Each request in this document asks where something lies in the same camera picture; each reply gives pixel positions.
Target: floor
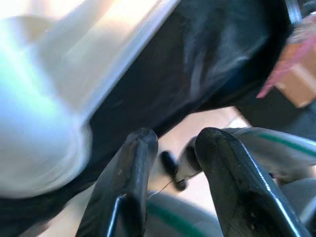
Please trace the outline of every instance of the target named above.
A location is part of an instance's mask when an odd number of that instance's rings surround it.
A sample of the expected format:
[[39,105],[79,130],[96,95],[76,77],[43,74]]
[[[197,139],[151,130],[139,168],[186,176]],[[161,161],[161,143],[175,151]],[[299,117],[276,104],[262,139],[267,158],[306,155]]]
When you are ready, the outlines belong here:
[[[161,151],[170,150],[178,157],[193,136],[196,136],[204,127],[210,126],[218,128],[246,127],[249,124],[234,107],[192,114],[160,138],[159,149]],[[164,174],[161,164],[156,162],[149,178],[149,189],[178,196],[216,214],[204,174],[191,179],[186,190],[177,192],[168,176]],[[92,190],[93,187],[74,197],[64,211],[49,223],[50,227],[39,236],[75,236]]]

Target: beige floor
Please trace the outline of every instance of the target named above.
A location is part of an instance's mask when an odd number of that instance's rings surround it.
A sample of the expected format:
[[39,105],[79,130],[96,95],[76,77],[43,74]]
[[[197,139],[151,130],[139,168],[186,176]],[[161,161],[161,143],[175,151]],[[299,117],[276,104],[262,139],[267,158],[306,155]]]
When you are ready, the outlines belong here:
[[[176,156],[179,156],[185,144],[204,127],[208,126],[218,128],[246,127],[248,123],[233,107],[193,114],[188,116],[182,123],[159,140],[159,149],[161,151],[170,150]],[[156,162],[149,179],[149,188],[176,195],[215,213],[208,183],[204,174],[200,174],[191,179],[188,188],[179,193],[175,191],[169,178],[163,173],[161,165]],[[93,187],[71,200],[64,211],[51,221],[50,228],[42,233],[40,237],[75,236],[92,189]]]

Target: green stripe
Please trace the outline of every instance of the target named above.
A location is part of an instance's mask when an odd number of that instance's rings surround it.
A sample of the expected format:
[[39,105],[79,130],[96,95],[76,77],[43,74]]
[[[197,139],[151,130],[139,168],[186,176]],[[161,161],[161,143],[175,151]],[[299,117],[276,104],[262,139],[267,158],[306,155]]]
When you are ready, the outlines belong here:
[[165,224],[171,226],[184,236],[202,237],[203,233],[195,226],[174,214],[173,212],[162,208],[161,206],[155,205],[152,202],[147,202],[147,211],[159,217]]
[[288,140],[285,140],[283,138],[280,138],[280,137],[276,137],[276,136],[273,136],[273,135],[270,135],[270,134],[267,134],[267,133],[260,133],[260,134],[257,134],[255,132],[252,132],[252,131],[247,131],[245,132],[244,134],[252,134],[252,135],[255,135],[257,137],[261,137],[261,138],[264,138],[264,139],[267,139],[267,140],[270,140],[272,142],[275,142],[275,143],[280,143],[282,145],[285,145],[289,148],[292,148],[294,150],[297,150],[297,151],[300,151],[306,155],[309,155],[309,156],[312,156],[314,158],[316,158],[316,152],[307,148],[307,147],[302,147],[301,145],[298,145],[294,142],[291,142],[291,141],[288,141]]

